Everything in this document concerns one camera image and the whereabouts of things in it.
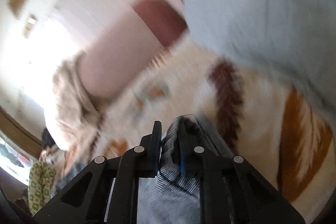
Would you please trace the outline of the black garment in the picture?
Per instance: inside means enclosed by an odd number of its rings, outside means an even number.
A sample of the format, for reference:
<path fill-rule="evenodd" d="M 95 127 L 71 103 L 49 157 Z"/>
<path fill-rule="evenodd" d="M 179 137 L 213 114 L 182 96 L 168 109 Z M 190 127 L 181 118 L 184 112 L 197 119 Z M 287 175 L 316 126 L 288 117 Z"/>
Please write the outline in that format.
<path fill-rule="evenodd" d="M 42 132 L 42 150 L 45 150 L 47 148 L 52 148 L 52 147 L 58 148 L 49 130 L 45 128 Z"/>

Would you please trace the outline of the pink cylindrical bolster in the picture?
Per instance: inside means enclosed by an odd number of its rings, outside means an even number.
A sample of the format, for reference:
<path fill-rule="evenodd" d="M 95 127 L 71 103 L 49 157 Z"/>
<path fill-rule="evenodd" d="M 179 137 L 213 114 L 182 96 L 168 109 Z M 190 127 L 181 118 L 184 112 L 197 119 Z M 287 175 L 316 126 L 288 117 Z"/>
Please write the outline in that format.
<path fill-rule="evenodd" d="M 115 96 L 186 28 L 184 18 L 164 0 L 137 2 L 80 57 L 85 90 L 97 99 Z"/>

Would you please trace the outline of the grey denim jeans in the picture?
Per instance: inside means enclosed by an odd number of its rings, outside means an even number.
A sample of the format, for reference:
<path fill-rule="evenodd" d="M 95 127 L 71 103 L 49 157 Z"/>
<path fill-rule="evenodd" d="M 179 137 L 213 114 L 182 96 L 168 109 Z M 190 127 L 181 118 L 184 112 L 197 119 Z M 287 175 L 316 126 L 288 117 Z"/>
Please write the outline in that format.
<path fill-rule="evenodd" d="M 138 223 L 199 223 L 199 180 L 184 178 L 173 153 L 178 150 L 175 119 L 161 142 L 160 170 L 155 178 L 139 180 Z"/>

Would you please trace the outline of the leaf pattern bed blanket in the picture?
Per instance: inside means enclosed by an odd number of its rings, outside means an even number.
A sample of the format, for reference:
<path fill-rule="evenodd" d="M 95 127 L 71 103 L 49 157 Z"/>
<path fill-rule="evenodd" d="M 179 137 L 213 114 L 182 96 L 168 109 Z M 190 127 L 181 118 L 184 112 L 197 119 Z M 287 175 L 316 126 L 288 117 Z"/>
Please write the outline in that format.
<path fill-rule="evenodd" d="M 98 155 L 121 156 L 156 120 L 167 131 L 175 118 L 195 114 L 214 125 L 307 223 L 335 190 L 333 133 L 305 98 L 189 40 L 158 56 L 115 99 L 94 106 L 102 114 L 98 129 L 66 151 L 60 177 Z"/>

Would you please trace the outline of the cream floral pillow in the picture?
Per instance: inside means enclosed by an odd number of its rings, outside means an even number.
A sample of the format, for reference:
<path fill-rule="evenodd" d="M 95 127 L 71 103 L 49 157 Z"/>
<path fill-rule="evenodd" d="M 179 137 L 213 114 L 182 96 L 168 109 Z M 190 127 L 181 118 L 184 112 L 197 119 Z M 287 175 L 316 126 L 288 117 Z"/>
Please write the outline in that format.
<path fill-rule="evenodd" d="M 102 114 L 90 99 L 79 77 L 80 52 L 58 67 L 52 80 L 50 106 L 45 111 L 46 126 L 58 147 L 68 151 L 82 138 L 92 137 Z"/>

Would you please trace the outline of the brown wooden window frame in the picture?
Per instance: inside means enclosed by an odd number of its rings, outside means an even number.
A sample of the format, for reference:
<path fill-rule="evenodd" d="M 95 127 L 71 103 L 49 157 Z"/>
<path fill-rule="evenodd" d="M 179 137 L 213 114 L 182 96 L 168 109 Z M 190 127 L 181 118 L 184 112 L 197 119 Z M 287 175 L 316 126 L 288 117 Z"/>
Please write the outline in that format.
<path fill-rule="evenodd" d="M 19 148 L 38 159 L 42 152 L 42 141 L 24 129 L 2 107 L 0 108 L 0 118 L 1 131 Z"/>

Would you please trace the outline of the beige wall switch plate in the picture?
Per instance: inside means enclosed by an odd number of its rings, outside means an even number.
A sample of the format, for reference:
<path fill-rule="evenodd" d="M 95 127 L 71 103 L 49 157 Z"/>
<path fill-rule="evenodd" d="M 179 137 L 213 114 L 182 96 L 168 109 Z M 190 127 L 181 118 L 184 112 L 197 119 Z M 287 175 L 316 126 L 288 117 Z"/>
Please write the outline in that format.
<path fill-rule="evenodd" d="M 23 36 L 25 38 L 29 37 L 30 32 L 33 30 L 34 26 L 37 24 L 38 19 L 34 14 L 29 14 L 25 28 L 23 30 Z"/>

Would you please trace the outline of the green patterned rolled quilt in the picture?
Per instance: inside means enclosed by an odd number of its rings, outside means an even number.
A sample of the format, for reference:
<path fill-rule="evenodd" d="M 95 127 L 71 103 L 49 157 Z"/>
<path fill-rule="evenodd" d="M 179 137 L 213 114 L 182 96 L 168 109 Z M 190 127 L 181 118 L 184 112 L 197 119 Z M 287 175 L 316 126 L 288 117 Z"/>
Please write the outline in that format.
<path fill-rule="evenodd" d="M 28 185 L 29 210 L 35 215 L 51 199 L 55 169 L 45 162 L 35 162 L 30 168 Z"/>

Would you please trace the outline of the light blue quilted pillow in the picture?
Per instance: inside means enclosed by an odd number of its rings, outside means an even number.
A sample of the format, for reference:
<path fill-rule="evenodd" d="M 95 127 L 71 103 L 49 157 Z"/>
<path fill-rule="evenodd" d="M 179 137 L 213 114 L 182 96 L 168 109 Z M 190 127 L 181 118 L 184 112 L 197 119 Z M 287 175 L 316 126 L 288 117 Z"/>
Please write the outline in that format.
<path fill-rule="evenodd" d="M 183 0 L 191 37 L 293 85 L 335 122 L 335 0 Z"/>

